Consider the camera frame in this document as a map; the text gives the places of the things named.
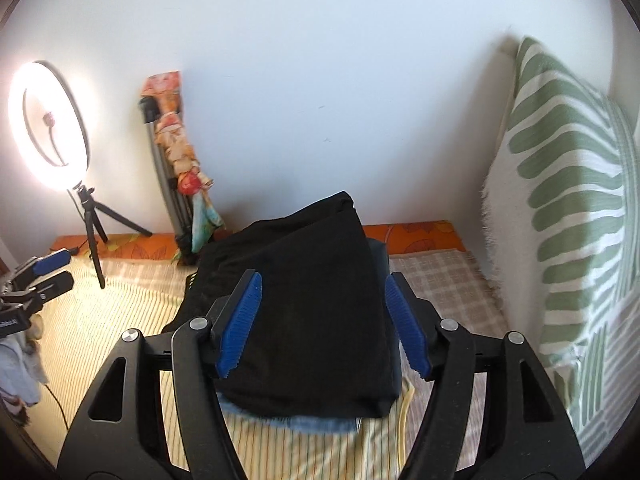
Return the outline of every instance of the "clothing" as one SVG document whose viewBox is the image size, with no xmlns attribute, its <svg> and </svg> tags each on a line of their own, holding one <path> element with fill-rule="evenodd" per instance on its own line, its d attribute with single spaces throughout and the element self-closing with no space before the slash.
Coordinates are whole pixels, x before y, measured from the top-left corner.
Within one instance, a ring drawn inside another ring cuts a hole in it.
<svg viewBox="0 0 640 480">
<path fill-rule="evenodd" d="M 255 416 L 218 394 L 220 409 L 231 415 L 242 415 L 250 420 L 257 420 L 269 424 L 274 428 L 286 428 L 305 434 L 332 434 L 332 433 L 356 433 L 360 428 L 359 418 L 320 418 L 317 416 L 280 416 L 277 418 L 264 418 Z"/>
<path fill-rule="evenodd" d="M 261 273 L 262 303 L 217 391 L 263 417 L 385 416 L 400 394 L 398 336 L 351 197 L 338 193 L 206 245 L 164 332 L 205 315 L 245 269 Z"/>
<path fill-rule="evenodd" d="M 224 222 L 216 212 L 209 189 L 213 181 L 200 169 L 195 150 L 187 139 L 182 124 L 180 108 L 180 72 L 165 72 L 148 77 L 143 86 L 142 97 L 156 100 L 161 114 L 155 121 L 154 142 L 164 151 L 164 156 L 176 176 L 176 191 L 193 200 L 191 225 L 191 253 L 197 254 L 211 238 L 213 231 L 224 227 Z"/>
<path fill-rule="evenodd" d="M 40 402 L 40 383 L 46 384 L 40 352 L 24 332 L 0 339 L 0 396 L 9 407 L 20 399 L 26 406 Z"/>
</svg>

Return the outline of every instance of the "black cloth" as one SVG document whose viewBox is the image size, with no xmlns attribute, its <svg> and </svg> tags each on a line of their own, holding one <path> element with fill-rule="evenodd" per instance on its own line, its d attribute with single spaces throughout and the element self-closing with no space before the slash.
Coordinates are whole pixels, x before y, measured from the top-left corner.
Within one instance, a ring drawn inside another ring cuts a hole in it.
<svg viewBox="0 0 640 480">
<path fill-rule="evenodd" d="M 217 391 L 260 416 L 387 415 L 401 387 L 398 336 L 351 197 L 338 193 L 207 244 L 163 331 L 205 315 L 245 269 L 261 273 L 262 303 Z"/>
</svg>

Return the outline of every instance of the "white wall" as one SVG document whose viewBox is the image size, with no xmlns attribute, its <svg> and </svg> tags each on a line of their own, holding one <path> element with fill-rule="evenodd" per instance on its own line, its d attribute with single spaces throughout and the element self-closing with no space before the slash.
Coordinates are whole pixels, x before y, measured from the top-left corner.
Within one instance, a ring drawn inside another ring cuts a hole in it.
<svg viewBox="0 0 640 480">
<path fill-rule="evenodd" d="M 11 251 L 7 248 L 6 244 L 2 241 L 2 238 L 0 238 L 0 260 L 4 262 L 9 270 L 14 270 L 15 267 L 18 266 L 18 262 L 11 254 Z"/>
<path fill-rule="evenodd" d="M 363 222 L 447 218 L 477 250 L 509 38 L 523 34 L 609 89 L 610 0 L 22 0 L 0 32 L 0 235 L 22 259 L 82 232 L 6 118 L 13 72 L 47 59 L 89 126 L 87 183 L 153 230 L 170 224 L 136 102 L 147 75 L 181 70 L 190 138 L 232 227 L 345 189 Z"/>
<path fill-rule="evenodd" d="M 640 32 L 620 0 L 611 0 L 611 10 L 614 51 L 609 95 L 636 124 L 640 107 Z"/>
</svg>

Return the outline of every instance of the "black tripod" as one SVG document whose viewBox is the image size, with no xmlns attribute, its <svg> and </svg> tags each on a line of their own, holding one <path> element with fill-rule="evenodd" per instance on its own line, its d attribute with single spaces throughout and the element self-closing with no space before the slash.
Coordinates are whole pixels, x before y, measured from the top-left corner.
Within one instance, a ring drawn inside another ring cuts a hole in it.
<svg viewBox="0 0 640 480">
<path fill-rule="evenodd" d="M 91 193 L 95 191 L 93 187 L 89 189 L 86 188 L 84 184 L 78 184 L 74 188 L 80 197 L 80 203 L 82 204 L 82 208 L 84 209 L 84 227 L 86 228 L 86 239 L 89 243 L 89 250 L 91 252 L 91 259 L 94 261 L 95 273 L 98 275 L 98 281 L 100 282 L 100 288 L 104 288 L 104 275 L 102 273 L 102 267 L 100 266 L 100 258 L 98 258 L 98 245 L 95 241 L 94 234 L 94 226 L 95 230 L 98 231 L 100 238 L 104 243 L 107 243 L 109 239 L 107 238 L 107 234 L 104 232 L 104 228 L 100 223 L 100 219 L 98 218 L 98 211 L 102 211 L 105 215 L 110 216 L 114 220 L 117 220 L 123 225 L 133 229 L 134 231 L 139 232 L 145 236 L 151 236 L 151 231 L 147 231 L 145 228 L 140 227 L 138 224 L 134 224 L 128 218 L 124 218 L 121 214 L 116 213 L 110 207 L 105 206 L 103 203 L 94 200 L 94 197 L 91 196 Z"/>
</svg>

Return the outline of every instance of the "green and white striped pillow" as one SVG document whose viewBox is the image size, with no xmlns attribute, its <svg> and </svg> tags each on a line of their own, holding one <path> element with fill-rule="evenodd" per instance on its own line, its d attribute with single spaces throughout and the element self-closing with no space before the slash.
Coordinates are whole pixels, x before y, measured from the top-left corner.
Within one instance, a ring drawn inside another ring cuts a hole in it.
<svg viewBox="0 0 640 480">
<path fill-rule="evenodd" d="M 620 108 L 531 38 L 484 191 L 507 318 L 539 345 L 579 436 L 601 408 L 607 327 L 638 274 L 638 165 Z"/>
</svg>

